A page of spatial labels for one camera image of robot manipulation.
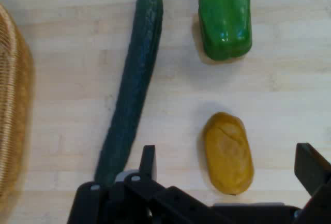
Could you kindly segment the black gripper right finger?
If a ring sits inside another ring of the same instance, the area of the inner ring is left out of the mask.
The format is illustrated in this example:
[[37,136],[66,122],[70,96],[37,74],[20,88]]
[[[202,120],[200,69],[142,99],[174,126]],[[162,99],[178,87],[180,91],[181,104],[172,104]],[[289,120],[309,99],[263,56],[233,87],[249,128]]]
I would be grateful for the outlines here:
[[310,195],[294,222],[330,223],[330,163],[309,143],[298,143],[294,173]]

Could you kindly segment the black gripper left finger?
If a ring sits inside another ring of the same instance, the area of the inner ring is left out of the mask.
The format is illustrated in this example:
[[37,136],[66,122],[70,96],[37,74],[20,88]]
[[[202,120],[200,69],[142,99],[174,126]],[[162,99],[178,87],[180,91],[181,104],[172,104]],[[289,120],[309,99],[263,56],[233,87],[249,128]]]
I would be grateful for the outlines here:
[[68,223],[232,223],[177,187],[165,188],[153,176],[155,146],[143,148],[137,171],[111,187],[82,184]]

